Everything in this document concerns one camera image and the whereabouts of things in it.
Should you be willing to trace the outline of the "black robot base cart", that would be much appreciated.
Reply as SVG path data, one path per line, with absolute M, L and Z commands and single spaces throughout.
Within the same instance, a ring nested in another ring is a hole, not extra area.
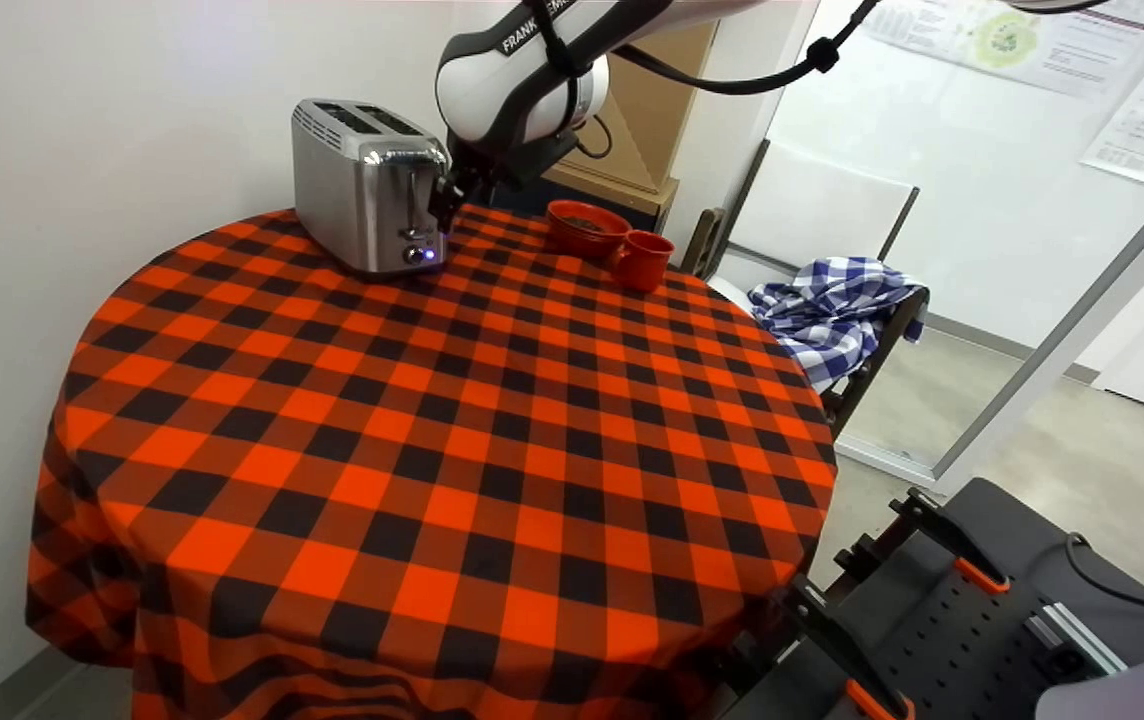
M 723 720 L 1144 720 L 1144 584 L 994 481 L 891 502 L 720 656 Z

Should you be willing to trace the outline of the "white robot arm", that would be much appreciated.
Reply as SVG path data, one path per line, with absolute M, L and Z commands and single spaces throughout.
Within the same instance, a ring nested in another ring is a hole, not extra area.
M 516 0 L 487 28 L 460 33 L 438 65 L 453 179 L 467 194 L 540 176 L 605 107 L 609 53 L 758 0 Z

